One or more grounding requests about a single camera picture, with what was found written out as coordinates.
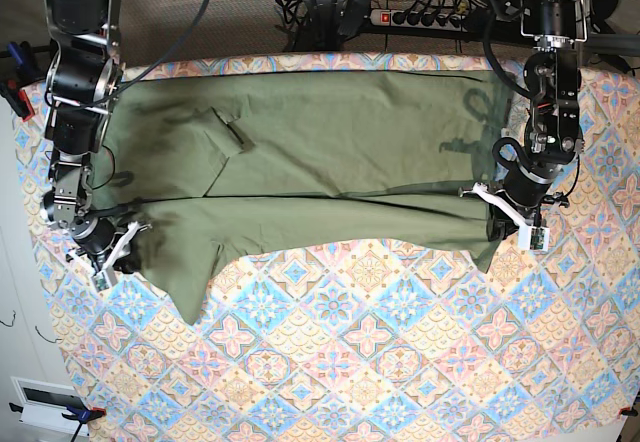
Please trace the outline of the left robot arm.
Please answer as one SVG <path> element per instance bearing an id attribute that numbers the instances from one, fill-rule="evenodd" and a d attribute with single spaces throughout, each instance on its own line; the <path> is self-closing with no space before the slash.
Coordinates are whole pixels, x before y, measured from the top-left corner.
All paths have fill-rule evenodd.
<path id="1" fill-rule="evenodd" d="M 576 45 L 587 35 L 585 0 L 519 0 L 522 36 L 535 44 L 523 69 L 524 83 L 510 79 L 493 54 L 491 68 L 529 101 L 522 140 L 502 136 L 492 155 L 504 177 L 480 195 L 490 204 L 492 237 L 516 235 L 522 250 L 548 249 L 544 206 L 569 205 L 566 192 L 551 190 L 563 168 L 580 164 L 584 135 L 578 92 L 581 73 Z"/>

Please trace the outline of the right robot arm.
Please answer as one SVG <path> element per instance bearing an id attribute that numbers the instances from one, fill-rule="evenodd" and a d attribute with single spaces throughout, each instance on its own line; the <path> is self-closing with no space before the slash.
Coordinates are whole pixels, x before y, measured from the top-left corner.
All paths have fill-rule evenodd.
<path id="1" fill-rule="evenodd" d="M 49 107 L 45 137 L 53 144 L 40 214 L 70 235 L 95 275 L 132 274 L 140 267 L 126 205 L 98 209 L 94 159 L 113 112 L 123 75 L 120 62 L 121 0 L 45 0 L 47 25 L 57 52 L 46 77 Z"/>

